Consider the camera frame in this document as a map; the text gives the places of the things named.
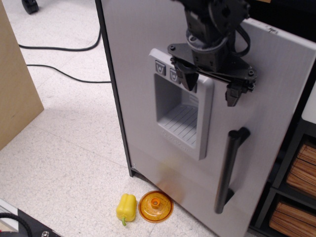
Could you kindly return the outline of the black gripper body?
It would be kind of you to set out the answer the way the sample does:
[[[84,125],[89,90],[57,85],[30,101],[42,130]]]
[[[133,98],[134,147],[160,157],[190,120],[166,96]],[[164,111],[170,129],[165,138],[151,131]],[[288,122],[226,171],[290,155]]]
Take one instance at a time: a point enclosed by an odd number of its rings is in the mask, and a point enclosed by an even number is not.
[[[172,57],[185,60],[197,68],[198,75],[207,76],[225,83],[240,82],[255,84],[257,72],[252,66],[228,49],[227,39],[216,47],[193,48],[187,43],[173,43],[168,46]]]

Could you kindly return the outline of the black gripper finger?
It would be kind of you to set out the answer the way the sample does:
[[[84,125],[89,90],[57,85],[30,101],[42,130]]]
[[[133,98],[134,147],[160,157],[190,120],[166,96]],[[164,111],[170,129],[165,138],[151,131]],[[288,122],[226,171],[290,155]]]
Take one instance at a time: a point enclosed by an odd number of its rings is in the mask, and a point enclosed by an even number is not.
[[[193,64],[176,57],[172,57],[170,60],[181,84],[188,91],[192,91],[198,80],[197,68]]]
[[[252,92],[255,88],[255,84],[245,84],[239,82],[231,82],[227,85],[225,93],[225,99],[228,107],[234,107],[242,93]]]

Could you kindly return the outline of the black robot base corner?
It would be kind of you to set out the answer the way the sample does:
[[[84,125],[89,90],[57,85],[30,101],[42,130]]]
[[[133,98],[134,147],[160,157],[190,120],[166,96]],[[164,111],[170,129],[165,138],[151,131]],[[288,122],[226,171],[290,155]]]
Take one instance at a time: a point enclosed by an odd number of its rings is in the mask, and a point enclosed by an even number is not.
[[[19,209],[0,208],[1,237],[62,237]]]

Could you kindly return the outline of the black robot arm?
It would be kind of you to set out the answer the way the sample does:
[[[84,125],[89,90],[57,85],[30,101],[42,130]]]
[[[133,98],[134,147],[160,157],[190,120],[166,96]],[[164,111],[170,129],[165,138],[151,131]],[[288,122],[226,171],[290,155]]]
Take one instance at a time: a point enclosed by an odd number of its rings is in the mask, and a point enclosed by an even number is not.
[[[243,93],[255,87],[257,72],[242,57],[251,40],[241,26],[250,17],[245,0],[183,0],[186,43],[168,46],[181,84],[191,91],[199,75],[227,84],[225,98],[234,107]]]

